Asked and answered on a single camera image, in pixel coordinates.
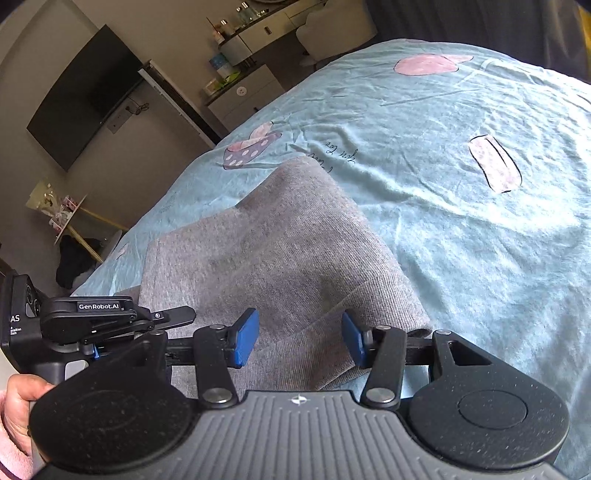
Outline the person's left hand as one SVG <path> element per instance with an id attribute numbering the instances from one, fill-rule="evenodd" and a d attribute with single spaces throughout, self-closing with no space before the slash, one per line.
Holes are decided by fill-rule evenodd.
<path id="1" fill-rule="evenodd" d="M 32 452 L 28 433 L 31 404 L 53 387 L 53 384 L 36 375 L 14 374 L 8 379 L 2 421 L 11 440 L 27 455 Z"/>

